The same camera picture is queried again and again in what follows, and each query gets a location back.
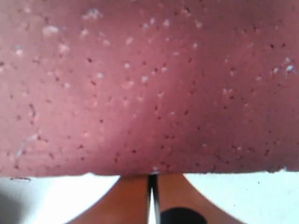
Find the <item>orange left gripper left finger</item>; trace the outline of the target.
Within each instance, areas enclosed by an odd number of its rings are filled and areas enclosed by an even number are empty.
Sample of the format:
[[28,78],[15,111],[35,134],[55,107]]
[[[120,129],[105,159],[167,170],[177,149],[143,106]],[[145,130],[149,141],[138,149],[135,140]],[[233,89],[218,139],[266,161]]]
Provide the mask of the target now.
[[148,177],[121,177],[92,207],[70,224],[146,224]]

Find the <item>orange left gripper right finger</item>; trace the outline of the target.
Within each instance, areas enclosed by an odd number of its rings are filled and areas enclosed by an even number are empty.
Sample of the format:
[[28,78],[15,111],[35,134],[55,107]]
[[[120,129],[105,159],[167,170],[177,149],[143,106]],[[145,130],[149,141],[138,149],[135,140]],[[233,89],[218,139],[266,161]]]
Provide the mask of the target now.
[[158,224],[241,224],[199,193],[182,174],[157,176]]

